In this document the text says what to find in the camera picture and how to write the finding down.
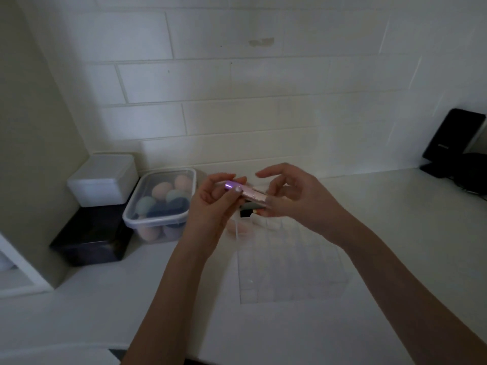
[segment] white countertop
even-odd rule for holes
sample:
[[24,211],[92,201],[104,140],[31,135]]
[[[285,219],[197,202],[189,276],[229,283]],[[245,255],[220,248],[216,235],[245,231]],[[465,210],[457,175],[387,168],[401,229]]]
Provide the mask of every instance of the white countertop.
[[[487,202],[417,169],[324,179],[448,308],[487,341]],[[175,243],[73,270],[52,293],[0,300],[0,358],[69,346],[127,348]],[[188,354],[219,364],[412,363],[350,260],[337,299],[240,305],[235,240],[208,261]]]

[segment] makeup product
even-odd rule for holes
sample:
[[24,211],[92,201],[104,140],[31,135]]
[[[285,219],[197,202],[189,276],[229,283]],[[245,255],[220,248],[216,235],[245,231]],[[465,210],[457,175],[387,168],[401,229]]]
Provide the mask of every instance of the makeup product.
[[240,187],[240,189],[243,191],[242,196],[246,198],[249,201],[255,202],[261,206],[267,207],[265,203],[265,199],[267,198],[267,194],[261,191],[257,191],[256,189],[253,189],[252,187],[245,186],[243,184],[233,182],[231,180],[227,180],[225,182],[225,189],[233,189],[235,187]]

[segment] black box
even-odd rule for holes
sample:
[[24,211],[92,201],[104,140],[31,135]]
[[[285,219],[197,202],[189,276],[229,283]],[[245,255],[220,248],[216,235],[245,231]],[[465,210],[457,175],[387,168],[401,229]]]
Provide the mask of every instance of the black box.
[[80,208],[49,247],[71,266],[120,261],[133,234],[122,219],[125,206]]

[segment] white box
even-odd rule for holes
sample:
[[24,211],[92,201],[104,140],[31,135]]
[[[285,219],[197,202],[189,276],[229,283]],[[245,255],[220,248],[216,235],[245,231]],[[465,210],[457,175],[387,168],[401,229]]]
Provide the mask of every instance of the white box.
[[132,155],[91,155],[68,179],[82,207],[125,203],[139,179]]

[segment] white storage box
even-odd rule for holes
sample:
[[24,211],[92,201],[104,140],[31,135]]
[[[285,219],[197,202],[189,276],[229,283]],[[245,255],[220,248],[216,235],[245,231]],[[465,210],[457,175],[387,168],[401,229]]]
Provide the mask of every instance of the white storage box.
[[68,179],[82,207],[125,203],[139,179],[132,155],[91,155]]
[[123,213],[125,225],[144,242],[178,240],[186,225],[189,202],[196,191],[191,168],[145,174]]

